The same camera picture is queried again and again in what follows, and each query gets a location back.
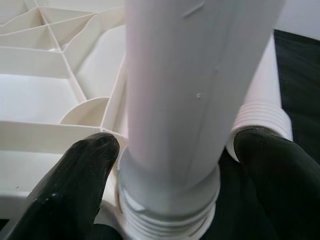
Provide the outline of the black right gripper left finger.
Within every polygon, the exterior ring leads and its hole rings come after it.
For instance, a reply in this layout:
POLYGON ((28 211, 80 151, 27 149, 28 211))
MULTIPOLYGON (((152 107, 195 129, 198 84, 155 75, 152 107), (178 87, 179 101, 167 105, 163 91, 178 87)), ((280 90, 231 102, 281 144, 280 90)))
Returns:
POLYGON ((98 132, 73 143, 0 231, 2 240, 118 240, 96 224, 109 174, 120 152, 117 138, 98 132))

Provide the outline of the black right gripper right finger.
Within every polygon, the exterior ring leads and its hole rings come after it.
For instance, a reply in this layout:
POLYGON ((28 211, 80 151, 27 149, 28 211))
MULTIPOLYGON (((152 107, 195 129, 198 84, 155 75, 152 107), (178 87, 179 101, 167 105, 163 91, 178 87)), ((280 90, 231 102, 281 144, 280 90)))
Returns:
POLYGON ((234 152, 282 240, 320 238, 320 166, 298 144, 263 128, 234 137, 234 152))

